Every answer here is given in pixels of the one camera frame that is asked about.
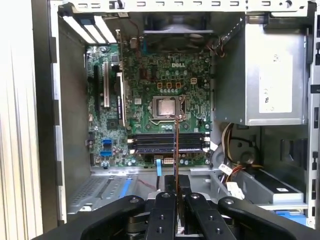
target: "dell logo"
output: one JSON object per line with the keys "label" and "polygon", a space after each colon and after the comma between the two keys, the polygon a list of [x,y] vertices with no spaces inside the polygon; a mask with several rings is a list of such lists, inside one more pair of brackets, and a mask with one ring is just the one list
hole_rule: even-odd
{"label": "dell logo", "polygon": [[185,68],[185,64],[184,63],[171,63],[171,67],[172,68]]}

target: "green motherboard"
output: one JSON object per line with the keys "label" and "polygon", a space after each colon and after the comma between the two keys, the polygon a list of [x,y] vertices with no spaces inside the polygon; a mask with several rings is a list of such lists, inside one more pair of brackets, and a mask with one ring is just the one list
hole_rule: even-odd
{"label": "green motherboard", "polygon": [[[170,154],[130,154],[128,135],[173,133],[179,116],[181,133],[210,131],[209,52],[148,54],[117,45],[87,49],[88,121],[90,162],[93,166],[151,167],[154,158]],[[123,86],[117,82],[123,73]],[[108,75],[108,100],[104,78]],[[120,89],[125,93],[125,124],[119,124]],[[180,154],[181,166],[203,165],[206,153]]]}

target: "motherboard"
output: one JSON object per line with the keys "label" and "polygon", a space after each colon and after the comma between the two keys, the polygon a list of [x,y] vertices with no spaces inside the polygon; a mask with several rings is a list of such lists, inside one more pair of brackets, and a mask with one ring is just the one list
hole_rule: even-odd
{"label": "motherboard", "polygon": [[172,166],[176,118],[180,166],[205,164],[205,134],[211,130],[209,52],[148,54],[129,44],[91,46],[86,64],[92,166],[148,168],[155,159]]}

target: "cpu socket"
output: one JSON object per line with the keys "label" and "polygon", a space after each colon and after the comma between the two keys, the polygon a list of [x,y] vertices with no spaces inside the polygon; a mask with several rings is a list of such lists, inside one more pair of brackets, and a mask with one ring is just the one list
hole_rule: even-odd
{"label": "cpu socket", "polygon": [[173,120],[185,113],[185,96],[154,96],[150,102],[154,120]]}

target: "blue sata port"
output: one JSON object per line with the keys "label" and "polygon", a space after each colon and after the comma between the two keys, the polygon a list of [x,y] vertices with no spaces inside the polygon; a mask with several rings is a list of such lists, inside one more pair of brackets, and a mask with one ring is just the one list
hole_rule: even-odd
{"label": "blue sata port", "polygon": [[110,157],[110,156],[112,156],[112,151],[101,151],[100,156],[101,157]]}
{"label": "blue sata port", "polygon": [[112,144],[112,139],[104,139],[102,140],[102,145],[111,145]]}

